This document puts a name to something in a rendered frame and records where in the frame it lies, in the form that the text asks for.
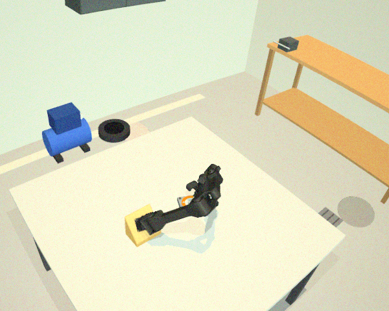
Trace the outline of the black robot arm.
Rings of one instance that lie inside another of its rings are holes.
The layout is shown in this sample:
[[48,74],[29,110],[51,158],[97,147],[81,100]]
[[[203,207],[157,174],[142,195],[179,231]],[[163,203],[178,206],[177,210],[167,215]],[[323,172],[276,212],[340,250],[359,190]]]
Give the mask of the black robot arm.
[[[220,169],[220,166],[211,164],[204,171],[204,174],[199,175],[197,180],[198,186],[202,189],[209,189],[205,192],[199,192],[191,200],[189,205],[181,206],[165,213],[162,210],[158,210],[135,218],[137,232],[146,231],[149,235],[153,235],[162,230],[166,224],[182,218],[188,216],[199,218],[209,215],[215,209],[216,204],[221,197],[220,184],[222,184],[224,179],[219,173]],[[211,205],[209,205],[203,197],[207,192],[212,197]]]

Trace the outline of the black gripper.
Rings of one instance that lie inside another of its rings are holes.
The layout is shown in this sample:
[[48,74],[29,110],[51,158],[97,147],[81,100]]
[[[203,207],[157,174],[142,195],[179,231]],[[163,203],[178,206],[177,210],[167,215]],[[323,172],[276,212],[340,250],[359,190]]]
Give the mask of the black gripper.
[[[191,189],[194,189],[195,192],[194,192],[193,197],[195,197],[199,192],[205,192],[205,191],[207,191],[209,188],[207,188],[207,189],[202,189],[202,188],[200,188],[200,187],[198,186],[198,183],[197,183],[196,181],[192,181],[192,182],[186,184],[186,189],[187,189],[188,191],[191,191]],[[203,197],[206,199],[206,201],[208,202],[208,204],[211,205],[211,200],[212,200],[212,198],[210,198],[211,196],[209,195],[209,193],[208,193],[208,192],[205,193],[205,194],[203,195]],[[217,207],[218,205],[219,205],[219,202],[217,202],[216,207]]]

